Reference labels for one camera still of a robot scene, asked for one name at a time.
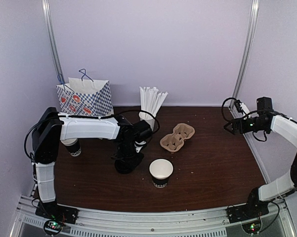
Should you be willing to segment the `black paper coffee cup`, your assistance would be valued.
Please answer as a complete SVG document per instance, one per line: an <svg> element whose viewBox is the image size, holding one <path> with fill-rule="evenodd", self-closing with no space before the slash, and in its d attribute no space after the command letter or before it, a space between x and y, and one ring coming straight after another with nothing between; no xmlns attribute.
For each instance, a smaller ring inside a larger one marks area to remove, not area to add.
<svg viewBox="0 0 297 237"><path fill-rule="evenodd" d="M173 164L167 159L156 159L150 163L149 172L156 188L164 188L173 174Z"/></svg>

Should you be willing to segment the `black paper cups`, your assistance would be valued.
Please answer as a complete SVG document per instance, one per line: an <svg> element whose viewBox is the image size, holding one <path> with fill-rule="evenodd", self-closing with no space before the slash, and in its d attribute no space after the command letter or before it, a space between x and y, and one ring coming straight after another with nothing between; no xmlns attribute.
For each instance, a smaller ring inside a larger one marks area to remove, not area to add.
<svg viewBox="0 0 297 237"><path fill-rule="evenodd" d="M66 147L69 154L73 157L79 156L82 152L79 140L77 138L61 140L61 143Z"/></svg>

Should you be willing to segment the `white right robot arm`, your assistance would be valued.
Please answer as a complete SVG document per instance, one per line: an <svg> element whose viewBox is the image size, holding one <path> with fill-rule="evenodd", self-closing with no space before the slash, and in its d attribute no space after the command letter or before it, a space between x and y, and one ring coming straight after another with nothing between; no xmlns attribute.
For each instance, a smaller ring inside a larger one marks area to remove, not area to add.
<svg viewBox="0 0 297 237"><path fill-rule="evenodd" d="M262 206L269 202L288 196L297 191L297 122L276 114L275 112L261 113L256 117L245 115L242 118L232 119L227 122L224 129L232 134L272 133L271 148L275 151L266 151L270 155L270 165L280 168L274 180L268 184L254 188L249 194L243 213L248 218L254 218L262 211Z"/></svg>

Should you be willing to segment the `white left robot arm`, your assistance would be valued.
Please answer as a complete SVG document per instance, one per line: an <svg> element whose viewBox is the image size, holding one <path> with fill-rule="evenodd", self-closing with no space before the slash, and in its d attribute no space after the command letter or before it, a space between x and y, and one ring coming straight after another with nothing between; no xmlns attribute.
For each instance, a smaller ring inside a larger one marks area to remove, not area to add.
<svg viewBox="0 0 297 237"><path fill-rule="evenodd" d="M34 166L34 180L38 185L41 209L50 219L61 215L54 189L54 165L58 157L59 144L81 149L79 139L96 138L114 140L117 143L115 169L129 174L143 160L141 149L153 134L151 126L144 120L130 123L121 114L104 117L79 116L60 113L55 107L46 109L39 122L28 132L32 137L33 153L28 155Z"/></svg>

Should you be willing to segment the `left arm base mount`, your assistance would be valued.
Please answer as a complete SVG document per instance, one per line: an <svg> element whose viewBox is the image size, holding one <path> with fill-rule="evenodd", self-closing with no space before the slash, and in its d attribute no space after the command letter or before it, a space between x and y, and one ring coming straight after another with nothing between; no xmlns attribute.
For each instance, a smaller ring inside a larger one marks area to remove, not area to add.
<svg viewBox="0 0 297 237"><path fill-rule="evenodd" d="M55 202L39 203L35 214L47 219L43 224L46 234L54 236L59 234L66 224L75 224L78 217L78 209L58 205Z"/></svg>

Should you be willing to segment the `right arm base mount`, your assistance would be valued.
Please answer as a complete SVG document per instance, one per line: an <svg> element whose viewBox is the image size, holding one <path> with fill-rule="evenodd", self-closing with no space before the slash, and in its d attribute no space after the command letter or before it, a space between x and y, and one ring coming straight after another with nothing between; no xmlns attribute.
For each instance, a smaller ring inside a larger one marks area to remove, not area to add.
<svg viewBox="0 0 297 237"><path fill-rule="evenodd" d="M226 209L229 223L240 222L242 230L248 235L256 235L262 231L262 216L269 213L268 204L254 205L249 208L248 204L229 206Z"/></svg>

